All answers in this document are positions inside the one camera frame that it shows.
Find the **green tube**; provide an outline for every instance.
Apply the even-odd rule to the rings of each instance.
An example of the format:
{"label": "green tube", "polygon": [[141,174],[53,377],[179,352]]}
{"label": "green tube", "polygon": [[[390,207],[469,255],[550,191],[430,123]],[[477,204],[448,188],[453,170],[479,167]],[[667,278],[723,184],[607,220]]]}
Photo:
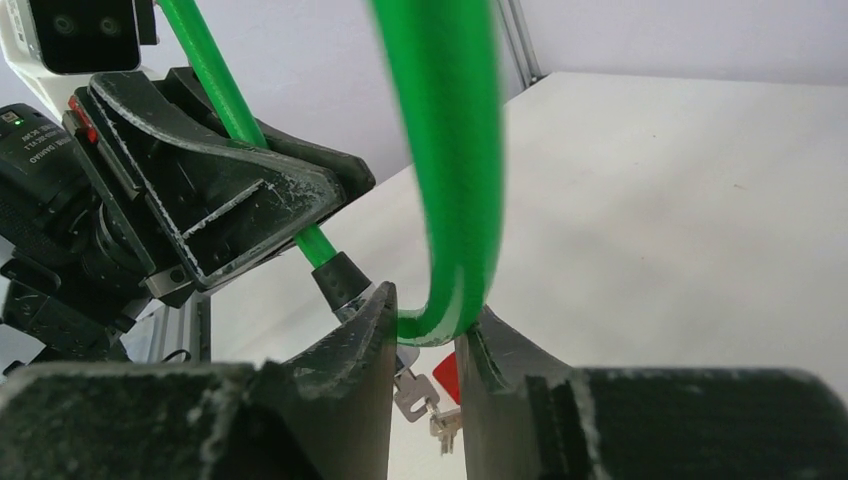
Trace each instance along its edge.
{"label": "green tube", "polygon": [[[159,5],[230,137],[268,148],[194,0],[160,0]],[[306,227],[294,240],[314,268],[336,255],[317,225]]]}
{"label": "green tube", "polygon": [[436,346],[477,319],[503,218],[501,104],[489,0],[372,0],[430,233],[430,297],[398,341]]}

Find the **red tag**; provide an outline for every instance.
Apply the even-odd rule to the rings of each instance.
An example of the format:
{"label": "red tag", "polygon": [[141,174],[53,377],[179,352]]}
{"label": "red tag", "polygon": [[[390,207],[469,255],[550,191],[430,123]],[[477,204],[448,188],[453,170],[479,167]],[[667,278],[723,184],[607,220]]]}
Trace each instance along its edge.
{"label": "red tag", "polygon": [[433,369],[433,378],[448,392],[448,395],[459,405],[459,370],[456,366],[456,353],[451,353]]}

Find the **key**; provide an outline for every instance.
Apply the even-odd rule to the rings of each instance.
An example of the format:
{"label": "key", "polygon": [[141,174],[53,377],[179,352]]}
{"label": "key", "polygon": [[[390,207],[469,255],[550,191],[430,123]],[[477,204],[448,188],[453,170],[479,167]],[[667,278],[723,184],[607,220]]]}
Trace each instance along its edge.
{"label": "key", "polygon": [[430,415],[430,435],[439,439],[441,454],[453,453],[454,439],[462,428],[462,411],[459,408],[439,412],[434,409]]}
{"label": "key", "polygon": [[439,404],[439,392],[425,375],[415,375],[406,370],[395,377],[395,386],[395,405],[410,423],[418,421],[428,409]]}

